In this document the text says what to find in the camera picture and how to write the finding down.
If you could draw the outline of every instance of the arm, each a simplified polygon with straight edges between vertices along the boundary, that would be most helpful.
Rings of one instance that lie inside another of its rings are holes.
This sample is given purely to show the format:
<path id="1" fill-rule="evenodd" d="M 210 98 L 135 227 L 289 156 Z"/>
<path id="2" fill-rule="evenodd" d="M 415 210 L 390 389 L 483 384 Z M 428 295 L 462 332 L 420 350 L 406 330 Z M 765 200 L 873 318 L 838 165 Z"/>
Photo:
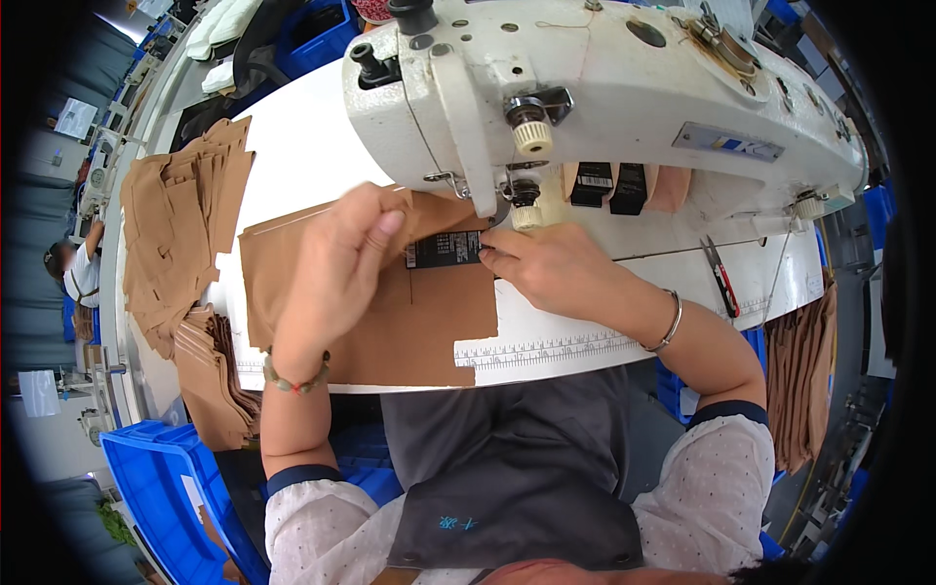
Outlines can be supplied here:
<path id="1" fill-rule="evenodd" d="M 371 302 L 384 251 L 403 221 L 402 212 L 382 212 L 381 191 L 370 183 L 352 189 L 326 221 L 314 222 L 303 236 L 272 353 L 273 369 L 293 384 L 318 373 L 323 352 L 355 326 Z M 267 478 L 296 465 L 337 469 L 330 428 L 325 385 L 294 394 L 267 383 L 260 418 Z"/>
<path id="2" fill-rule="evenodd" d="M 101 238 L 104 236 L 104 222 L 98 220 L 91 224 L 91 230 L 88 232 L 87 237 L 84 239 L 84 251 L 87 252 L 88 259 L 90 260 L 95 255 L 95 250 L 97 246 L 101 243 Z"/>
<path id="3" fill-rule="evenodd" d="M 494 248 L 482 250 L 484 265 L 537 309 L 600 323 L 647 347 L 660 343 L 676 316 L 667 292 L 612 262 L 578 225 L 525 234 L 494 229 L 481 242 Z M 694 302 L 683 302 L 679 328 L 659 356 L 701 395 L 700 409 L 728 400 L 767 406 L 764 373 L 751 347 Z"/>

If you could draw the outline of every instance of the scissors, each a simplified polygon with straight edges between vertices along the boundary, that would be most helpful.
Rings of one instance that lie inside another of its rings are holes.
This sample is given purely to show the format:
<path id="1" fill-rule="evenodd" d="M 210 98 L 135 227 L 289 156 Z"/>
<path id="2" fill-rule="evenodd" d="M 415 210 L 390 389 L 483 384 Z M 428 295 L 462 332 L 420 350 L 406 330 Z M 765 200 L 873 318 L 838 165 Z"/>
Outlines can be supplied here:
<path id="1" fill-rule="evenodd" d="M 711 236 L 706 236 L 706 240 L 708 243 L 705 240 L 699 241 L 702 242 L 702 250 L 709 259 L 711 271 L 715 273 L 715 282 L 722 291 L 724 308 L 727 309 L 729 316 L 738 318 L 741 316 L 741 308 L 738 306 L 738 299 L 735 298 L 735 291 L 731 288 L 731 281 L 728 280 L 728 272 L 724 269 L 722 257 L 718 256 L 718 250 L 715 249 L 715 242 L 711 240 Z"/>

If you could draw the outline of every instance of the hand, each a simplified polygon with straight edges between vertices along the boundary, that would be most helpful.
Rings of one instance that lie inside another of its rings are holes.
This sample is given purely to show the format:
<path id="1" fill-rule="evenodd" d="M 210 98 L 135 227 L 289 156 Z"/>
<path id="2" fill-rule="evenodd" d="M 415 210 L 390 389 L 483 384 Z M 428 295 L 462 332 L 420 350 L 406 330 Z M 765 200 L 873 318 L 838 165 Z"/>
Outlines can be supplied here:
<path id="1" fill-rule="evenodd" d="M 537 309 L 574 319 L 600 321 L 609 304 L 638 281 L 618 266 L 578 224 L 556 224 L 526 233 L 490 229 L 481 262 L 512 284 Z"/>
<path id="2" fill-rule="evenodd" d="M 404 219 L 402 211 L 384 211 L 392 207 L 387 197 L 372 183 L 355 187 L 303 235 L 273 342 L 273 367 L 293 384 L 315 376 L 322 353 L 371 303 L 384 252 Z"/>

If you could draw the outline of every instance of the white table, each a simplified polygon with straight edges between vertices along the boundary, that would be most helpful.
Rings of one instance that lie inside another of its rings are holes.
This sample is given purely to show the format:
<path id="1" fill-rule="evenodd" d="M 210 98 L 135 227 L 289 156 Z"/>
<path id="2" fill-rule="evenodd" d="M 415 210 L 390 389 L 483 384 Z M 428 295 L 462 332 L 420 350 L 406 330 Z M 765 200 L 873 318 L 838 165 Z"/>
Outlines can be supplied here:
<path id="1" fill-rule="evenodd" d="M 344 191 L 370 181 L 393 181 L 367 153 L 344 114 L 341 62 L 293 81 L 243 113 L 253 120 L 247 150 L 256 159 L 241 205 L 237 234 L 254 224 L 332 201 Z M 562 206 L 562 219 L 577 221 L 619 263 L 659 286 L 675 288 L 724 314 L 724 306 L 700 234 L 684 215 L 644 212 L 613 216 L 605 210 Z M 800 224 L 781 250 L 788 220 L 722 222 L 706 226 L 721 245 L 722 260 L 742 307 L 737 329 L 761 324 L 777 275 L 768 318 L 792 311 L 823 294 L 822 270 L 812 223 Z M 756 239 L 769 235 L 761 246 Z M 247 336 L 247 301 L 241 255 L 218 255 L 221 279 L 206 291 L 206 300 L 231 320 L 238 371 L 244 388 L 262 389 L 262 357 Z M 453 358 L 475 365 L 475 382 L 490 386 L 585 372 L 648 358 L 635 342 L 594 323 L 576 321 L 534 309 L 505 281 L 495 282 L 498 337 L 456 342 Z M 332 392 L 393 392 L 425 387 L 329 385 Z"/>

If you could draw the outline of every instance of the worker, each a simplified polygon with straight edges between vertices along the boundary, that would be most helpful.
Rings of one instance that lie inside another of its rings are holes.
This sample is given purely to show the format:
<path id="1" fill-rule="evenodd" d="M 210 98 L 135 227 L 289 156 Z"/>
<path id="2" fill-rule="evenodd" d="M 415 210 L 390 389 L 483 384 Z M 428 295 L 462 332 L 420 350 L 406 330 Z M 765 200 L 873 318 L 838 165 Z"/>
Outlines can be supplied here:
<path id="1" fill-rule="evenodd" d="M 406 493 L 378 509 L 343 482 L 328 440 L 323 358 L 367 310 L 402 225 L 403 213 L 382 212 L 379 196 L 372 184 L 353 189 L 304 235 L 275 332 L 267 376 L 292 391 L 268 382 L 263 397 L 271 584 L 369 585 L 386 567 L 396 568 L 383 578 L 397 580 L 384 582 L 409 583 L 417 569 L 413 582 L 427 585 L 715 584 L 741 567 L 735 582 L 773 582 L 757 577 L 771 569 L 757 561 L 774 474 L 760 362 L 716 314 L 618 266 L 573 224 L 489 230 L 481 261 L 534 307 L 657 351 L 700 394 L 659 486 L 632 505 L 618 497 L 628 447 L 623 367 L 384 394 Z"/>
<path id="2" fill-rule="evenodd" d="M 96 221 L 77 250 L 70 240 L 60 240 L 42 258 L 49 275 L 64 284 L 68 296 L 85 307 L 100 304 L 97 289 L 101 282 L 101 256 L 96 250 L 103 236 L 104 222 Z"/>

